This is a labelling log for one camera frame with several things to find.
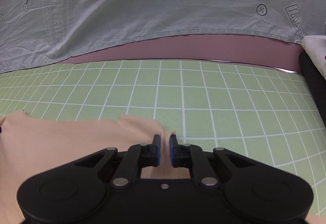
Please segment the white cloth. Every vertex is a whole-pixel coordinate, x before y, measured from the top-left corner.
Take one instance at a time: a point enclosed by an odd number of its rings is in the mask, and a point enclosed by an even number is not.
[[[314,63],[315,67],[326,79],[326,36],[309,35],[302,41],[302,47]]]
[[[0,73],[177,34],[323,34],[326,0],[0,0]]]

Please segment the pink mat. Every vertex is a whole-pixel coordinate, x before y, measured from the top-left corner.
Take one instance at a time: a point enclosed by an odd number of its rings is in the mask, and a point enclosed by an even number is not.
[[[60,63],[87,63],[128,59],[222,60],[301,72],[301,45],[241,34],[190,34],[127,43]]]

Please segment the fabric sheet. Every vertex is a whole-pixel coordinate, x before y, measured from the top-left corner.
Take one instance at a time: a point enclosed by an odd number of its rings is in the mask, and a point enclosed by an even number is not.
[[[326,79],[326,36],[309,35],[302,41],[302,47],[318,69],[320,74]]]
[[[301,42],[306,34],[324,33],[325,2],[0,0],[0,72],[177,34],[249,34]]]
[[[32,118],[22,110],[0,119],[0,223],[24,220],[16,199],[19,186],[31,176],[72,162],[106,147],[126,151],[161,136],[159,167],[146,167],[142,178],[189,178],[186,168],[170,164],[168,140],[158,121],[122,115],[119,120],[48,121]]]

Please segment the green cutting mat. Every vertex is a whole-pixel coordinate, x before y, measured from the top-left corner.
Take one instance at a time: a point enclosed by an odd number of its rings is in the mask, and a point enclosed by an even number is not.
[[[326,129],[304,77],[199,61],[55,64],[0,75],[0,114],[157,119],[180,142],[225,147],[307,180],[326,216]]]

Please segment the peach cloth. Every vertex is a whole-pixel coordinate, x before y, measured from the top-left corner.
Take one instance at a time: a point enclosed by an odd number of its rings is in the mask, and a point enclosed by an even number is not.
[[[170,165],[169,138],[158,121],[122,115],[118,121],[48,121],[32,118],[22,110],[0,119],[0,224],[24,220],[16,200],[19,186],[29,177],[97,152],[106,147],[126,151],[161,136],[159,167],[142,170],[142,178],[189,178],[185,168]],[[310,224],[325,219],[309,216]]]

